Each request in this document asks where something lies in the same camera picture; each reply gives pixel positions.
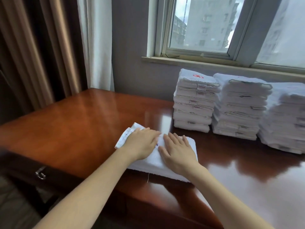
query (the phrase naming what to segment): floor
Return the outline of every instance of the floor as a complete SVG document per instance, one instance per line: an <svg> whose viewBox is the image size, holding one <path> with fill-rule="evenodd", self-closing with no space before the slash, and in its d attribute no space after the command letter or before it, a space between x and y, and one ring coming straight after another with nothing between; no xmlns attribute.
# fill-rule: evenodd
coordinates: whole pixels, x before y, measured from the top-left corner
<svg viewBox="0 0 305 229"><path fill-rule="evenodd" d="M38 191L44 201L51 196L46 191ZM0 176L0 228L31 229L39 220L40 216L19 194L17 189ZM99 228L126 229L103 216L99 216L92 227L92 229Z"/></svg>

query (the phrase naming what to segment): window pane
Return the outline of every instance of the window pane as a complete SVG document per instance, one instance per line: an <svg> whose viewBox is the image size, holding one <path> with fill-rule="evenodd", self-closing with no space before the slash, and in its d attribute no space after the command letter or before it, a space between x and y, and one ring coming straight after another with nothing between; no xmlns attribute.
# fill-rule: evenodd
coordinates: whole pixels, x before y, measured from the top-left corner
<svg viewBox="0 0 305 229"><path fill-rule="evenodd" d="M176 0L171 48L227 53L244 0Z"/></svg>
<svg viewBox="0 0 305 229"><path fill-rule="evenodd" d="M305 68L305 0L282 0L256 63Z"/></svg>

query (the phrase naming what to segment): wooden table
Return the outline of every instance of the wooden table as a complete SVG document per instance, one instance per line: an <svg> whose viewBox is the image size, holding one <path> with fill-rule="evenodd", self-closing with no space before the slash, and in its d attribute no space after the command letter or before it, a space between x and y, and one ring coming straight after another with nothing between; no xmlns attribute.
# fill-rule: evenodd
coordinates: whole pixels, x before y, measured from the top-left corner
<svg viewBox="0 0 305 229"><path fill-rule="evenodd" d="M113 153L122 132L137 122L195 139L199 162L245 204L276 229L304 228L304 156L258 141L174 128L172 106L89 89L2 125L2 170L17 183L67 194ZM45 180L35 175L42 165L47 166ZM123 174L108 205L134 225L222 228L193 185L155 175L148 180L148 174L132 170Z"/></svg>

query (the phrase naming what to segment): window sill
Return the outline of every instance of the window sill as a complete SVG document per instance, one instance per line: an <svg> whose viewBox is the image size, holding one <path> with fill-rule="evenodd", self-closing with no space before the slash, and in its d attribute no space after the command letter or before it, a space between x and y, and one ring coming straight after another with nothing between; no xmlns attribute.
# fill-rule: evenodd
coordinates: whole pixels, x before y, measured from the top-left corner
<svg viewBox="0 0 305 229"><path fill-rule="evenodd" d="M237 66L235 61L225 60L227 65L214 64L207 62L189 61L183 59L172 59L165 57L142 57L144 62L154 62L160 64L167 64L173 66L182 66L190 68L199 68L204 70L210 70L214 73L224 73L224 74L236 74L243 75L246 77L260 78L266 81L273 82L300 82L305 83L305 75L296 73L287 73L280 71L271 71L264 69L255 69L248 67Z"/></svg>

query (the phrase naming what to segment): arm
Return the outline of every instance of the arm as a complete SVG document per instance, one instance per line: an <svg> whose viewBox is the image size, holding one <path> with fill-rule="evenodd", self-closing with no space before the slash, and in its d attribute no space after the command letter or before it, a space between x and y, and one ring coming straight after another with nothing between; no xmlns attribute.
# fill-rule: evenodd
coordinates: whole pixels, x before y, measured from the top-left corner
<svg viewBox="0 0 305 229"><path fill-rule="evenodd" d="M243 204L201 166L185 136L164 135L165 148L159 152L165 164L175 173L192 182L208 201L225 229L274 229Z"/></svg>
<svg viewBox="0 0 305 229"><path fill-rule="evenodd" d="M148 157L159 131L136 129L96 171L57 204L35 229L90 229L127 167Z"/></svg>

